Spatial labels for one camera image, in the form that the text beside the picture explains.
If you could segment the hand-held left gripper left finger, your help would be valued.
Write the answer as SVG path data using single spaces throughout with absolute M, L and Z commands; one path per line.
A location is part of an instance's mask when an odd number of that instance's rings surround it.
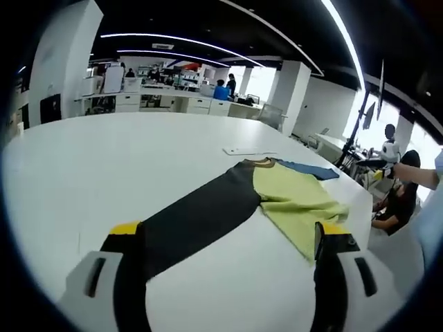
M 145 308 L 143 223 L 113 227 L 66 278 L 64 314 L 79 331 L 151 331 Z

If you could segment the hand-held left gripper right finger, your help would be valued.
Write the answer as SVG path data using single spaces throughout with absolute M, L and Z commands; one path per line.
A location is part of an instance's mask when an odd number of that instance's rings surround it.
M 340 225 L 315 223 L 314 331 L 378 331 L 393 307 L 392 273 Z

